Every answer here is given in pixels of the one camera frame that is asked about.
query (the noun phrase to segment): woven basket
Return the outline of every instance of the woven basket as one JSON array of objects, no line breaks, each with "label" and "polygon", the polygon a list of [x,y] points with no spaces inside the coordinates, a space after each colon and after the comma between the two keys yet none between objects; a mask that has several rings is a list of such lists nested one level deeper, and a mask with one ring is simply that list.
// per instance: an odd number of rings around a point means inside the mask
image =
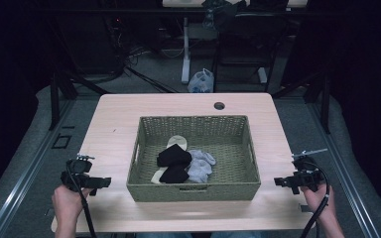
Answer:
[{"label": "woven basket", "polygon": [[[208,183],[154,184],[157,157],[172,136],[210,153]],[[260,186],[246,116],[141,117],[127,187],[135,201],[251,200]]]}]

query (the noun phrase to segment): hand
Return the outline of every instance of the hand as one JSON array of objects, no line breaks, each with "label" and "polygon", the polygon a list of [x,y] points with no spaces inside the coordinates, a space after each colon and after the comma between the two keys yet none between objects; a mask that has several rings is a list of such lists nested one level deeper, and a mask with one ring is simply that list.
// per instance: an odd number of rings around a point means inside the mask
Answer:
[{"label": "hand", "polygon": [[[90,188],[82,190],[84,197],[88,197]],[[52,195],[55,214],[58,221],[56,237],[75,237],[76,221],[82,211],[81,197],[78,192],[69,190],[60,185]]]},{"label": "hand", "polygon": [[[308,203],[311,211],[316,211],[326,193],[326,185],[319,184],[317,186],[316,192],[308,189],[305,186],[302,186],[301,191],[305,195],[306,202]],[[329,187],[329,200],[327,201],[327,206],[320,214],[318,221],[323,227],[325,236],[327,238],[344,237],[342,229],[339,226],[338,220],[336,219],[336,209],[332,186]]]}]

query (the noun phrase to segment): white plastic bag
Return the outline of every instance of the white plastic bag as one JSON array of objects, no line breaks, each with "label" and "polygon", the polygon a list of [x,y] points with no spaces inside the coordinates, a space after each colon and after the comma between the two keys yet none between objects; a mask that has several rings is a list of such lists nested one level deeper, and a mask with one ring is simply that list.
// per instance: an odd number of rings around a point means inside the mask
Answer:
[{"label": "white plastic bag", "polygon": [[214,75],[208,69],[197,72],[191,79],[188,85],[190,93],[208,93],[213,92]]}]

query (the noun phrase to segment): table top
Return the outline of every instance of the table top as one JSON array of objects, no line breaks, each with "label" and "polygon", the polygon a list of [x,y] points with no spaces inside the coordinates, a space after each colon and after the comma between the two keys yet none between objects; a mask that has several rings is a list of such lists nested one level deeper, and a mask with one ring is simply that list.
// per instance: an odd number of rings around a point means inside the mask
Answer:
[{"label": "table top", "polygon": [[[214,103],[222,102],[222,110]],[[261,186],[251,201],[135,202],[126,187],[141,116],[246,115]],[[291,151],[274,102],[267,93],[172,93],[103,95],[80,153],[94,156],[89,175],[112,178],[110,187],[90,196],[96,232],[303,229],[302,194],[276,186],[293,174]],[[54,219],[52,229],[57,222]],[[77,232],[88,232],[83,214]]]},{"label": "table top", "polygon": [[[202,7],[205,0],[163,0],[164,7]],[[240,0],[228,0],[234,4]],[[250,0],[246,0],[246,4],[250,5]],[[308,0],[289,0],[287,7],[289,8],[304,8],[308,4]]]}]

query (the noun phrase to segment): black chair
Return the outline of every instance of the black chair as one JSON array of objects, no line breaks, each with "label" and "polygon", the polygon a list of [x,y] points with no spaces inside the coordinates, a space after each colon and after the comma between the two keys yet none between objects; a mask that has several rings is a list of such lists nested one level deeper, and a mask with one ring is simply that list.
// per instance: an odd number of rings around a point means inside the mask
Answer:
[{"label": "black chair", "polygon": [[236,15],[225,31],[218,33],[212,63],[214,92],[216,91],[219,65],[252,67],[254,72],[251,76],[257,73],[259,68],[267,67],[264,91],[268,91],[277,48],[288,27],[288,21],[279,16]]}]

